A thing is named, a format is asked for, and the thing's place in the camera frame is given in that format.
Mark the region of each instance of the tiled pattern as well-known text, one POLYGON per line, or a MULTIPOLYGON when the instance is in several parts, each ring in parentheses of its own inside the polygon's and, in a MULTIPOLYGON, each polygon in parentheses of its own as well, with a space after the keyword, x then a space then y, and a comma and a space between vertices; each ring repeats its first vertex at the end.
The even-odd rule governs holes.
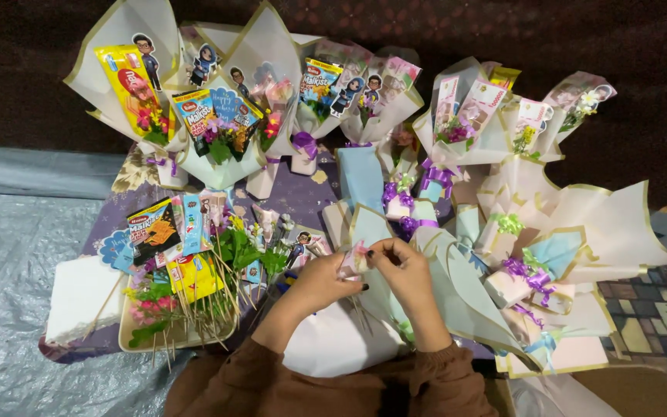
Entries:
MULTIPOLYGON (((598 285, 621 336, 616 348, 635 364, 667 372, 667 271, 656 268, 642 277, 598 285)), ((611 339, 603 337, 602 342, 616 358, 611 339)))

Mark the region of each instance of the brown sweater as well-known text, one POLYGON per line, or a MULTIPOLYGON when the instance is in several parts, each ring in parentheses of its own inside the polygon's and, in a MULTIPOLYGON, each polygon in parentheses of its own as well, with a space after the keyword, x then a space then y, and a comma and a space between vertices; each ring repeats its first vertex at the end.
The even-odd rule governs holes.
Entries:
POLYGON ((294 373, 248 338, 230 356, 194 358, 169 390, 175 417, 440 417, 498 415, 471 366, 472 352, 452 344, 435 353, 372 366, 351 375, 294 373))

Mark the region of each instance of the purple tablecloth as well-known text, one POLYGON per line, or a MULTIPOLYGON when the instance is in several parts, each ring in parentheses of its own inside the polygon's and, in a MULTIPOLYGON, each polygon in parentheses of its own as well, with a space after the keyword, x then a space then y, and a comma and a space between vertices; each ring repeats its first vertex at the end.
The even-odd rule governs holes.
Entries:
MULTIPOLYGON (((325 231, 321 210, 331 202, 338 201, 340 194, 337 164, 330 153, 322 147, 318 156, 318 167, 319 171, 313 176, 294 174, 290 172, 289 157, 283 158, 271 197, 262 200, 259 204, 279 213, 289 213, 296 223, 325 231)), ((251 204, 255 202, 255 199, 245 193, 244 187, 245 181, 239 181, 235 186, 232 196, 234 209, 239 216, 246 220, 253 220, 251 204)), ((156 167, 146 163, 146 156, 137 147, 133 147, 115 179, 112 193, 105 200, 81 254, 96 255, 102 239, 110 236, 116 230, 127 228, 125 217, 128 214, 178 193, 159 186, 156 167)), ((435 208, 440 223, 453 216, 448 200, 440 200, 435 208)), ((244 329, 243 324, 249 324, 253 320, 255 312, 246 307, 242 329, 244 329)), ((92 333, 84 341, 79 338, 65 346, 46 344, 43 335, 40 337, 39 348, 46 358, 61 364, 71 364, 86 358, 121 352, 118 346, 118 330, 119 324, 105 327, 92 333)), ((236 346, 246 335, 247 328, 246 331, 236 332, 226 343, 229 347, 236 346)), ((455 338, 461 346, 472 350, 476 358, 494 358, 494 355, 485 346, 468 339, 455 338)))

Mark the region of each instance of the yellow snack package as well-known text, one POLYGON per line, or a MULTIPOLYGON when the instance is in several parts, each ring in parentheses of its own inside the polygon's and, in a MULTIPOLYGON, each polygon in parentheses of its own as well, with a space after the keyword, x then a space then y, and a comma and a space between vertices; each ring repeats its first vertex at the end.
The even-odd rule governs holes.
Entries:
POLYGON ((166 269, 171 277, 172 292, 183 291, 190 303, 223 289, 213 260, 199 254, 177 258, 169 262, 166 269))
POLYGON ((511 90, 514 87, 514 81, 521 74, 521 70, 514 70, 506 67, 495 67, 491 71, 491 83, 503 87, 506 90, 511 90))
POLYGON ((138 47, 134 44, 96 47, 94 53, 133 131, 148 142, 166 146, 170 120, 162 115, 138 47))

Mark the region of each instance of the brown sleeve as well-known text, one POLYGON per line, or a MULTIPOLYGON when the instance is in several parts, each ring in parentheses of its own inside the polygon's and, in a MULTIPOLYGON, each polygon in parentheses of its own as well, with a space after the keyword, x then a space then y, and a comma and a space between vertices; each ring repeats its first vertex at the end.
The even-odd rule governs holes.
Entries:
POLYGON ((471 362, 472 352, 456 344, 439 352, 416 352, 409 416, 498 416, 486 398, 486 382, 471 362))
POLYGON ((179 415, 256 415, 272 384, 281 373, 289 372, 282 365, 283 356, 247 338, 210 379, 205 391, 179 415))

